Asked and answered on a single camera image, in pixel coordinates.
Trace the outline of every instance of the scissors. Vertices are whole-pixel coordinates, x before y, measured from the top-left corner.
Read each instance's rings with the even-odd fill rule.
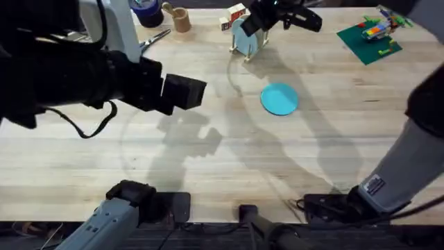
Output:
[[[148,39],[147,41],[141,42],[140,48],[142,48],[142,53],[145,53],[148,47],[150,47],[153,43],[157,42],[159,39],[163,38],[165,35],[170,34],[171,29],[167,29],[165,31],[162,31],[161,33],[158,33],[157,35],[153,36],[152,38]]]

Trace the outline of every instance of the blue cup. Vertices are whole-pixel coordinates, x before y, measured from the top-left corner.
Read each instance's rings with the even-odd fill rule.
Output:
[[[160,0],[128,0],[131,9],[146,28],[154,28],[164,21]]]

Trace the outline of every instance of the gray robot arm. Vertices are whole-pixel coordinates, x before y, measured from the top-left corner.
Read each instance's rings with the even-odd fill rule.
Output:
[[[139,225],[139,208],[129,201],[105,200],[92,216],[56,249],[114,249]]]
[[[380,0],[444,41],[444,1]],[[358,193],[377,213],[393,213],[444,172],[444,65],[410,95],[409,120]]]

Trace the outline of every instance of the black cable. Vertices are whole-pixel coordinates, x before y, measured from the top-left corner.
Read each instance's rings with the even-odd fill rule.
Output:
[[[175,230],[176,230],[176,226],[174,226],[174,228],[171,231],[169,231],[168,235],[166,235],[166,237],[163,239],[162,243],[160,243],[160,245],[157,248],[157,250],[161,250],[162,247],[164,247],[165,243],[167,243],[167,240],[174,233]]]
[[[373,224],[377,224],[377,223],[381,223],[381,222],[387,222],[387,221],[391,221],[394,219],[401,219],[401,218],[405,218],[408,216],[412,216],[412,215],[421,213],[424,210],[427,210],[427,209],[430,209],[434,206],[437,206],[443,202],[444,202],[444,195],[437,197],[435,199],[432,199],[431,201],[428,201],[427,203],[424,203],[423,205],[419,205],[416,208],[412,208],[411,210],[408,210],[405,212],[400,212],[400,213],[394,214],[394,215],[385,215],[385,216],[374,218],[374,219],[367,219],[364,221],[340,225],[340,226],[314,226],[314,225],[296,225],[296,226],[300,226],[300,227],[311,229],[311,230],[341,230],[341,229],[346,229],[346,228],[350,228],[350,227],[361,227],[361,226],[365,226],[365,225],[373,225]]]
[[[98,135],[108,124],[108,122],[114,118],[117,115],[117,106],[115,103],[113,103],[112,101],[107,101],[108,103],[111,104],[111,112],[110,114],[105,117],[105,119],[103,119],[103,121],[99,124],[99,126],[97,127],[97,129],[91,134],[91,135],[86,135],[82,129],[80,129],[77,124],[75,124],[68,116],[66,116],[64,113],[62,113],[59,110],[56,110],[55,108],[44,108],[45,110],[49,110],[52,111],[54,113],[56,113],[57,115],[59,115],[62,119],[64,119],[65,121],[69,122],[77,131],[78,135],[83,138],[83,139],[89,139],[92,138],[96,135]]]
[[[49,249],[55,249],[56,247],[58,247],[58,245],[60,245],[60,243],[55,243],[55,244],[50,244],[45,246],[44,248],[38,247],[34,250],[49,250]]]
[[[229,230],[226,231],[217,231],[217,232],[208,232],[204,230],[204,224],[201,223],[200,224],[200,231],[195,231],[195,230],[190,230],[189,227],[194,226],[193,224],[190,226],[185,226],[185,224],[180,226],[180,229],[187,232],[187,233],[192,233],[194,235],[212,235],[212,236],[218,236],[218,235],[227,235],[227,234],[231,234],[234,233],[235,231],[239,230],[244,224],[236,224],[235,227],[230,228]]]
[[[43,37],[53,40],[54,42],[60,44],[68,44],[77,47],[91,47],[94,50],[102,49],[105,46],[106,40],[108,38],[108,24],[106,22],[105,7],[103,6],[102,0],[96,0],[96,1],[97,1],[97,7],[99,8],[100,20],[102,23],[102,36],[100,37],[99,40],[92,43],[84,43],[84,42],[73,42],[69,40],[63,40],[54,35],[43,35]]]

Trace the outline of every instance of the small box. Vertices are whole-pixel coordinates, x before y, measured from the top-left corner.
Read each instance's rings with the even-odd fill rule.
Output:
[[[246,13],[246,8],[242,3],[228,8],[228,15],[230,17],[230,23],[233,23],[236,19],[240,18]]]
[[[243,5],[242,3],[239,3],[236,6],[237,6],[237,11],[241,12],[242,15],[247,13],[247,8],[245,8],[245,5]]]
[[[231,23],[228,21],[227,17],[219,18],[219,26],[221,27],[221,31],[226,31],[230,29]]]

